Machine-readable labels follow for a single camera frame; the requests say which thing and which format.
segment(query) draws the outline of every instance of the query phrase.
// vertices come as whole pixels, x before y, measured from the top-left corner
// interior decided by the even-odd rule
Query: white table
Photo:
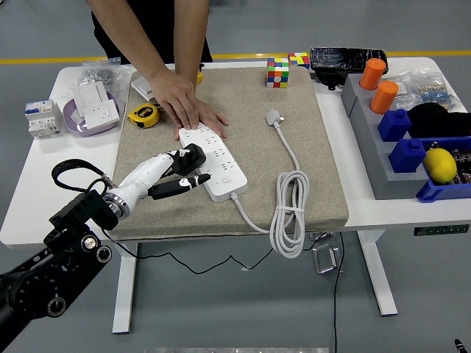
[[[265,66],[265,64],[263,61],[212,63],[207,64],[205,68]],[[391,58],[388,76],[398,74],[406,68],[439,70],[436,63],[428,58]],[[65,68],[57,76],[50,98],[54,99],[61,109],[67,101],[64,92],[80,75],[80,70],[80,68]],[[313,85],[349,209],[349,218],[344,227],[326,230],[357,231],[381,315],[397,314],[375,242],[385,229],[390,228],[410,229],[444,224],[469,224],[471,199],[441,200],[431,204],[422,204],[416,199],[376,200],[350,121],[341,103],[341,91],[329,91],[326,86],[316,82],[313,82]],[[35,138],[1,228],[0,241],[11,248],[42,246],[44,237],[52,230],[49,218],[77,194],[58,188],[53,183],[52,168],[63,160],[80,158],[93,163],[108,176],[113,177],[120,135],[121,125],[89,138],[73,135],[65,130],[65,127],[58,136]],[[85,170],[76,170],[70,172],[68,178],[66,175],[61,176],[61,180],[84,187],[95,179],[95,176]],[[89,225],[100,236],[100,229],[92,222]],[[129,330],[134,273],[135,259],[123,254],[113,332]]]

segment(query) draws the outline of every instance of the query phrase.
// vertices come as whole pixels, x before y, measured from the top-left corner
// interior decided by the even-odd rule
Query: white plug
[[[277,111],[276,109],[270,109],[268,113],[266,114],[266,122],[270,126],[274,126],[275,124],[280,123],[283,121],[284,118],[280,116],[280,112]]]

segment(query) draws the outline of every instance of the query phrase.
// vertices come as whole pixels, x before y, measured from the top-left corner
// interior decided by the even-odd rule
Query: hand
[[[199,120],[206,124],[210,129],[212,129],[217,135],[221,138],[226,138],[227,133],[224,130],[224,127],[221,125],[228,126],[229,121],[216,109],[210,106],[199,99],[196,99],[196,108],[198,110]],[[179,140],[178,131],[183,127],[181,123],[175,124],[175,140]]]
[[[155,99],[170,115],[175,126],[198,128],[198,100],[190,81],[167,70],[149,80],[149,84]]]

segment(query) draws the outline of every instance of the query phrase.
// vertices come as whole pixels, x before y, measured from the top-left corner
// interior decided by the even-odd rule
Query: yellow tape measure
[[[127,116],[134,125],[143,129],[154,126],[160,119],[157,107],[150,103],[140,105]]]
[[[199,85],[199,83],[203,80],[203,73],[201,71],[198,71],[198,76],[196,77],[196,84]]]

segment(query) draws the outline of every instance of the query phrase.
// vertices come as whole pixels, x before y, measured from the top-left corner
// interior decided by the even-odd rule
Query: power outlet socket
[[[206,155],[204,162],[196,171],[198,174],[210,174],[204,186],[211,199],[223,202],[230,199],[230,194],[247,191],[247,178],[222,139],[209,127],[199,123],[197,130],[180,129],[180,142],[183,147],[194,143],[201,147]]]
[[[108,95],[101,81],[73,88],[72,96],[74,97],[77,111],[82,118],[85,116],[86,109],[96,107],[108,100]]]
[[[85,108],[84,116],[88,130],[119,121],[119,113],[112,99],[95,107]]]

